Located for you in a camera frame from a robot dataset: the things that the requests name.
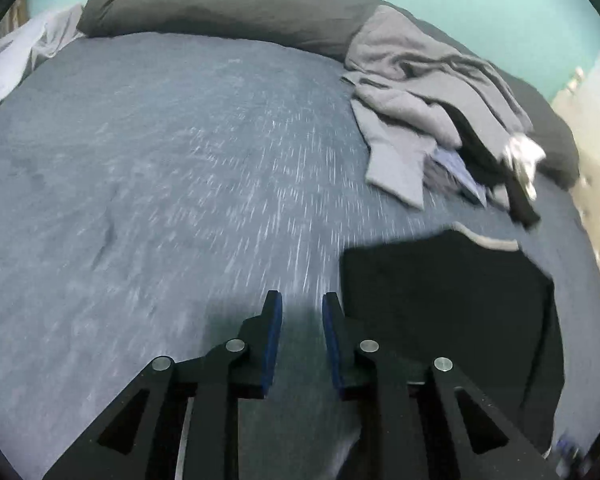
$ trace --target brown curtain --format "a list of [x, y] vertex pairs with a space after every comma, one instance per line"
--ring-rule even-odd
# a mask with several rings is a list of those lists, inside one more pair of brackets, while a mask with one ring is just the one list
[[0, 38], [5, 37], [29, 19], [27, 0], [16, 0], [0, 20]]

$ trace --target long pillow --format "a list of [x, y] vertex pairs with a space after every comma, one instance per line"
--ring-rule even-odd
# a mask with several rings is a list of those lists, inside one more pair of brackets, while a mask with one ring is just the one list
[[[91, 37], [154, 31], [270, 41], [344, 61], [353, 36], [381, 4], [391, 5], [382, 0], [89, 0], [78, 28]], [[430, 23], [395, 8], [424, 33], [471, 53]], [[571, 187], [578, 177], [578, 151], [569, 127], [531, 85], [498, 71], [534, 124], [530, 136], [547, 154], [540, 171]]]

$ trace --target metal bolt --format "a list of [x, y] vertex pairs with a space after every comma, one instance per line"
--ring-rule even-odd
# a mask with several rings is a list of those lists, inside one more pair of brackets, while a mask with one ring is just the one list
[[165, 356], [157, 357], [151, 361], [151, 366], [156, 372], [161, 372], [171, 366], [171, 359]]
[[363, 342], [360, 343], [360, 349], [368, 354], [377, 352], [379, 348], [380, 345], [373, 339], [365, 339]]
[[245, 344], [242, 339], [229, 339], [224, 347], [229, 352], [241, 352], [244, 349]]
[[451, 368], [454, 367], [454, 364], [451, 362], [451, 359], [446, 357], [438, 357], [435, 361], [433, 361], [433, 365], [440, 370], [441, 372], [448, 372]]

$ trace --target white blanket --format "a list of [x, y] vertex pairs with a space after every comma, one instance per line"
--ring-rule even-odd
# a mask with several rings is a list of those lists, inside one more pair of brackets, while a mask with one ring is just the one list
[[40, 64], [83, 34], [82, 6], [48, 10], [0, 40], [0, 103]]

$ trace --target mattress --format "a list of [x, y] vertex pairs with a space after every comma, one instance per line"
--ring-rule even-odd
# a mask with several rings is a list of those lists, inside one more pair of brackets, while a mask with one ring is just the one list
[[355, 441], [320, 321], [345, 245], [458, 221], [516, 238], [555, 281], [566, 385], [555, 417], [600, 430], [600, 273], [567, 192], [538, 176], [531, 232], [364, 184], [341, 64], [270, 43], [80, 39], [0, 106], [0, 447], [39, 479], [154, 357], [197, 357], [280, 290], [265, 402], [240, 402], [243, 479], [334, 478]]

